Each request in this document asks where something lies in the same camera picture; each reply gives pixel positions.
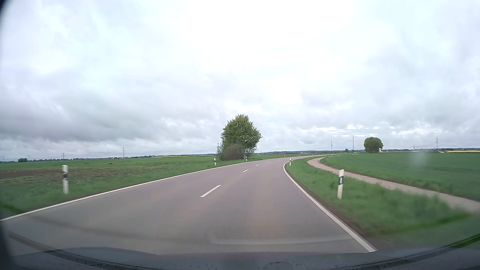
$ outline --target windshield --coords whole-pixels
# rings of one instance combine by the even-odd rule
[[[476,249],[479,8],[6,2],[9,256]]]

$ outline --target shrub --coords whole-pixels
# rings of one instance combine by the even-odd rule
[[[223,149],[219,153],[218,158],[221,160],[242,160],[245,148],[241,144],[232,144]]]

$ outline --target grass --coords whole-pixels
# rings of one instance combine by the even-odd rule
[[[449,244],[478,233],[480,217],[452,209],[436,197],[406,194],[345,177],[342,200],[338,176],[315,168],[307,159],[286,166],[289,174],[360,226],[370,238],[390,247]]]
[[[309,154],[300,154],[300,156],[308,156]],[[258,158],[262,160],[267,160],[267,159],[279,159],[279,158],[291,158],[291,157],[298,157],[298,154],[255,154],[252,155],[252,158]]]
[[[260,160],[251,157],[249,161]],[[245,162],[217,161],[217,167]],[[69,166],[69,194],[62,191],[61,166]],[[2,217],[134,184],[213,168],[213,157],[57,160],[0,163]]]
[[[322,163],[480,201],[480,155],[436,152],[342,154],[325,158]]]

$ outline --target yellow rapeseed field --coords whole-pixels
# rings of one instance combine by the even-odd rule
[[[447,153],[480,153],[480,150],[455,150],[455,151],[446,151]]]

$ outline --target curved road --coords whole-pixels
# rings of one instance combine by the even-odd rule
[[[284,172],[285,162],[288,158],[190,173],[1,224],[11,232],[12,255],[36,252],[32,246],[42,245],[154,254],[367,252],[366,243],[361,245],[295,185]]]

